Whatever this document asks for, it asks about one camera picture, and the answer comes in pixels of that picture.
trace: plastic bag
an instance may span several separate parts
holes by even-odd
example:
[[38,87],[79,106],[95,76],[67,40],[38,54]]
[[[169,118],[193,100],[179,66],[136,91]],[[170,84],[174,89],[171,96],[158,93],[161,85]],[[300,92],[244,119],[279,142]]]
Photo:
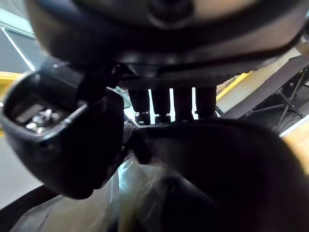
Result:
[[153,182],[162,176],[163,168],[140,165],[133,158],[124,162],[106,185],[95,190],[85,200],[58,196],[28,211],[12,232],[105,232],[131,231],[136,226],[137,210],[144,207],[147,214],[137,217],[147,222],[149,231],[157,231],[152,212],[160,210],[160,197],[154,204],[143,205]]

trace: blurry foreground object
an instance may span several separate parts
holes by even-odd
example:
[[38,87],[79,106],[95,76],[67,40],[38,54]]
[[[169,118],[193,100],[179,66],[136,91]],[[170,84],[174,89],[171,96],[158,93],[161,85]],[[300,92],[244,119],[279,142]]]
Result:
[[[309,0],[25,2],[52,57],[11,88],[0,122],[47,187],[88,199],[55,199],[13,231],[308,231],[308,182],[289,147],[214,111],[216,85],[294,46]],[[124,122],[117,86],[143,126]]]

